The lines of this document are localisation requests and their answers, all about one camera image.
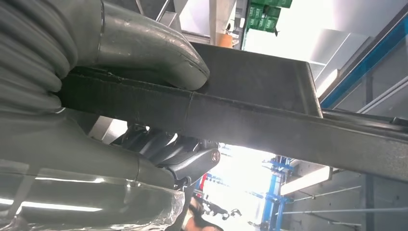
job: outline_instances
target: blue steel column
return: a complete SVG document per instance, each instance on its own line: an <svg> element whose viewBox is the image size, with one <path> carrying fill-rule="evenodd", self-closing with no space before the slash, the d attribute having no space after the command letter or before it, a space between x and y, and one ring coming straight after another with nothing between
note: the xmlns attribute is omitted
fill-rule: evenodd
<svg viewBox="0 0 408 231"><path fill-rule="evenodd" d="M269 191L268 194L273 195L275 192L275 185L276 185L276 175L272 175L270 179L270 185L269 185ZM273 209L273 201L268 199L268 197L265 197L265 207L264 207L264 213L262 215L262 223L266 223L270 221L270 218L272 216L272 209Z"/></svg>
<svg viewBox="0 0 408 231"><path fill-rule="evenodd" d="M285 208L285 201L281 200L281 202L279 204L279 209L278 209L278 217L276 218L275 231L281 231L284 208Z"/></svg>

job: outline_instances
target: metal rod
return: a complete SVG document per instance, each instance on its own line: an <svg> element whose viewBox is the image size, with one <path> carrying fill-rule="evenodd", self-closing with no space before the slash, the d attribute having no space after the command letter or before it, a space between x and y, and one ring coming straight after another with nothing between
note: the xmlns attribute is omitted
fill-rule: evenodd
<svg viewBox="0 0 408 231"><path fill-rule="evenodd" d="M166 8L167 8L169 2L170 2L170 0L166 0L165 4L163 5L162 9L159 12L159 15L156 18L157 22L159 22L162 19L163 15L166 12Z"/></svg>
<svg viewBox="0 0 408 231"><path fill-rule="evenodd" d="M141 15L144 15L143 8L141 7L140 0L136 0L136 5L137 5L138 8L139 8L140 14L141 14Z"/></svg>
<svg viewBox="0 0 408 231"><path fill-rule="evenodd" d="M276 213L278 217L276 218L276 225L275 225L275 231L281 231L282 227L282 219L283 219L283 210L285 209L285 202L281 201L279 204L278 212Z"/></svg>
<svg viewBox="0 0 408 231"><path fill-rule="evenodd" d="M342 223L342 222L340 222L340 221L333 220L333 219L330 219L330 218L326 218L326 217L323 217L323 216L320 216L320 215L317 215L317 214L309 213L309 214L307 214L307 215L312 216L312 217L315 217L315 218L319 218L319 219L322 219L322 220L325 220L325 221L327 221L329 224L337 223L337 224L340 225L340 224ZM344 227L347 227L347 228L350 228L350 229L356 231L356 227L355 227L355 226L347 225L347 224L345 224L345 223L343 223L343 224L341 224L341 225L343 225Z"/></svg>
<svg viewBox="0 0 408 231"><path fill-rule="evenodd" d="M329 222L331 225L350 225L350 226L361 226L361 224L355 223L344 223L344 222Z"/></svg>
<svg viewBox="0 0 408 231"><path fill-rule="evenodd" d="M362 208L362 209L339 209L339 210L318 210L318 211L295 211L284 212L283 214L315 214L315 213L402 213L408 212L408 207L401 208Z"/></svg>
<svg viewBox="0 0 408 231"><path fill-rule="evenodd" d="M293 202L307 200L307 199L313 199L313 198L316 198L316 197L319 197L319 196L326 196L326 195L330 195L330 194L341 193L341 192L345 192L345 191L353 190L353 189L358 189L358 188L361 188L361 186L351 187L351 188L347 188L347 189L341 189L341 190L337 190L337 191L333 191L333 192L327 192L327 193L323 193L323 194L319 194L319 195L315 195L315 196L308 196L308 197L293 200Z"/></svg>

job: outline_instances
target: white panel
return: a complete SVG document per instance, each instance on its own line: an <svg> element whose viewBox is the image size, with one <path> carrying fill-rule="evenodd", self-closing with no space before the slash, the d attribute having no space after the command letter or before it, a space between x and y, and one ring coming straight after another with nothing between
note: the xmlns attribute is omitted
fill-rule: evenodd
<svg viewBox="0 0 408 231"><path fill-rule="evenodd" d="M408 0L293 0L277 28L326 28L376 36Z"/></svg>
<svg viewBox="0 0 408 231"><path fill-rule="evenodd" d="M190 0L180 14L181 29L210 35L209 0Z"/></svg>

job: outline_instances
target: wall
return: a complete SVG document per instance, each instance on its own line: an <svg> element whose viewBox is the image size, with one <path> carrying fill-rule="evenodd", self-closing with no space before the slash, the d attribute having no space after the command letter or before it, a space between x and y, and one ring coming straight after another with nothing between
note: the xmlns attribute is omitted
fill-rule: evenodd
<svg viewBox="0 0 408 231"><path fill-rule="evenodd" d="M304 175L316 170L314 164L303 162L299 165L297 173ZM316 195L328 193L340 189L351 188L362 185L364 175L343 171L333 175L332 180L303 189L301 191ZM376 208L405 207L408 206L408 184L393 180L374 178L374 206ZM308 195L299 191L291 195L293 198L304 198ZM360 189L353 189L316 199L308 199L295 202L285 207L285 211L307 211L307 210L337 210L360 208ZM360 224L361 213L321 213L320 216L340 222ZM408 227L407 213L377 213L374 215L376 231L383 230L405 230ZM284 215L283 229L290 231L351 231L349 227L342 225L331 225L328 221L306 214Z"/></svg>
<svg viewBox="0 0 408 231"><path fill-rule="evenodd" d="M408 47L406 40L401 41L396 47L388 53L370 72L366 74L358 83L357 87L352 88L351 92L345 97L336 108L356 112L366 105L366 81L367 77L372 77L373 99L384 93L394 84L408 76ZM408 117L408 110L399 110L393 108L383 116L401 116Z"/></svg>
<svg viewBox="0 0 408 231"><path fill-rule="evenodd" d="M321 166L317 166L311 163L302 162L297 167L297 173L303 176L311 171L317 170ZM360 174L343 171L334 174L332 180L323 182L318 185L311 186L309 188L301 190L302 192L317 195L321 193L328 193L340 189L350 188L354 186L361 185ZM299 191L291 195L295 199L307 197L307 194L301 193ZM302 201L297 201L292 204L292 206L287 206L285 211L307 211L307 210L335 210L335 209L349 209L359 207L359 190L354 189L346 192L341 192L337 194L316 197L316 199L307 199ZM335 214L326 213L319 214L320 216L334 219L341 222L348 223L360 223L360 216L355 214ZM350 229L341 225L330 225L326 220L316 218L306 214L293 214L284 215L285 220L289 220L283 227L291 231L349 231Z"/></svg>

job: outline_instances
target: fluorescent light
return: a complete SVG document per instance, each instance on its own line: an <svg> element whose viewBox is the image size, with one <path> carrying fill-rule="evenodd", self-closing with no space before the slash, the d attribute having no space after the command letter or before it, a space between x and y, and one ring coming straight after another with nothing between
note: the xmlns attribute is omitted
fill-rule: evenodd
<svg viewBox="0 0 408 231"><path fill-rule="evenodd" d="M13 202L14 202L13 200L0 198L0 204L12 205ZM20 207L48 208L48 209L73 210L73 211L85 211L85 212L96 212L96 211L102 210L101 208L72 206L72 205L44 204L44 203L29 202L29 201L22 202Z"/></svg>
<svg viewBox="0 0 408 231"><path fill-rule="evenodd" d="M329 88L329 86L336 80L338 74L338 70L335 69L330 73L329 76L323 81L323 83L318 87L316 91L317 97L320 97L326 90Z"/></svg>
<svg viewBox="0 0 408 231"><path fill-rule="evenodd" d="M8 200L8 199L1 199L0 198L0 204L4 204L4 205L12 205L13 204L13 200Z"/></svg>
<svg viewBox="0 0 408 231"><path fill-rule="evenodd" d="M66 181L66 182L77 182L77 183L102 183L102 182L105 182L104 178L96 178L95 180L67 180L67 179L60 179L60 178L36 177L36 180L54 180L54 181Z"/></svg>
<svg viewBox="0 0 408 231"><path fill-rule="evenodd" d="M303 177L293 180L289 183L282 185L280 188L280 194L286 195L288 193L293 193L297 190L304 189L306 187L318 184L325 180L328 180L331 176L331 168L330 167L323 167L319 170L311 172Z"/></svg>
<svg viewBox="0 0 408 231"><path fill-rule="evenodd" d="M171 143L173 143L174 141L176 141L176 139L177 139L178 136L179 136L179 135L177 135L177 133L175 133L174 136L173 136L173 138L171 138L171 140L166 144L166 146L169 145L169 144L171 144Z"/></svg>
<svg viewBox="0 0 408 231"><path fill-rule="evenodd" d="M245 24L245 18L241 18L240 20L240 28L243 28L243 25Z"/></svg>
<svg viewBox="0 0 408 231"><path fill-rule="evenodd" d="M20 205L20 207L18 207L18 209L17 209L17 211L16 211L16 215L19 215L20 214L20 212L21 212L21 209L22 209L23 207Z"/></svg>

